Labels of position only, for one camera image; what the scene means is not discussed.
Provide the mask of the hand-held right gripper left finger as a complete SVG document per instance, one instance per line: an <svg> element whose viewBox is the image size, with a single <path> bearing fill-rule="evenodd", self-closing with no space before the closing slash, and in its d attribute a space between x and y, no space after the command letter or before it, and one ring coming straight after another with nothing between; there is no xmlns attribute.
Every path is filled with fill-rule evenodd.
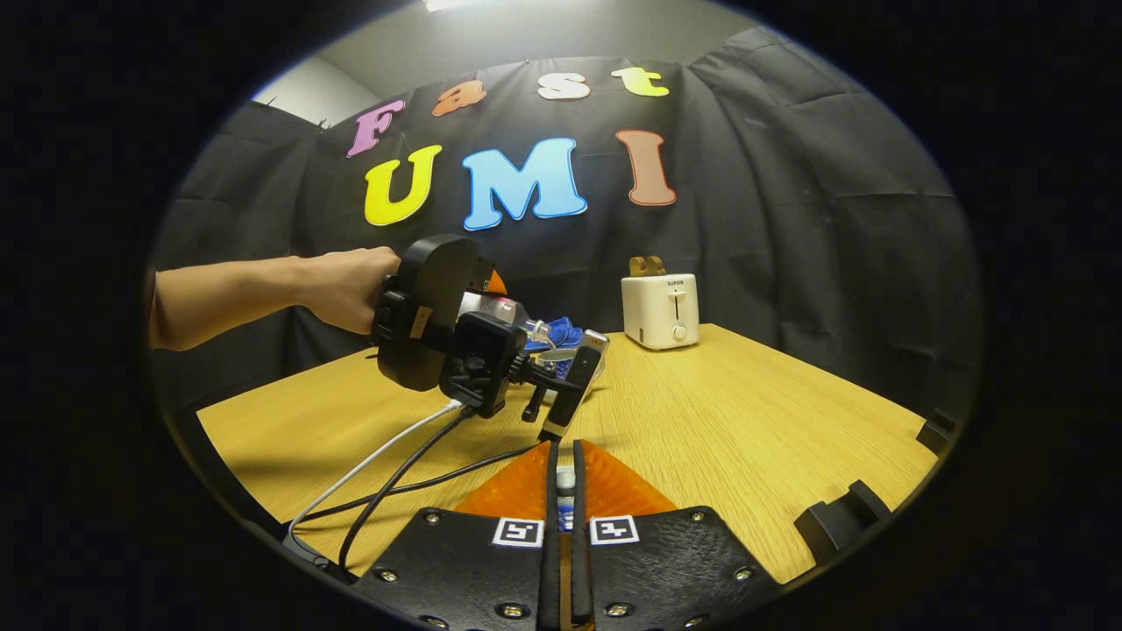
<svg viewBox="0 0 1122 631"><path fill-rule="evenodd" d="M557 443L524 479L541 518L422 507L353 589L425 630L558 630Z"/></svg>

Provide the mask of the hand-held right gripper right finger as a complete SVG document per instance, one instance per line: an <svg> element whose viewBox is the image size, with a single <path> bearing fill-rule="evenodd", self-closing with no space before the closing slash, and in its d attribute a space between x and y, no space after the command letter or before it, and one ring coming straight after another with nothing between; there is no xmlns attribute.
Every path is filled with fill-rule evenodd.
<svg viewBox="0 0 1122 631"><path fill-rule="evenodd" d="M697 630L780 594L712 507L674 507L590 441L576 441L573 463L573 627Z"/></svg>

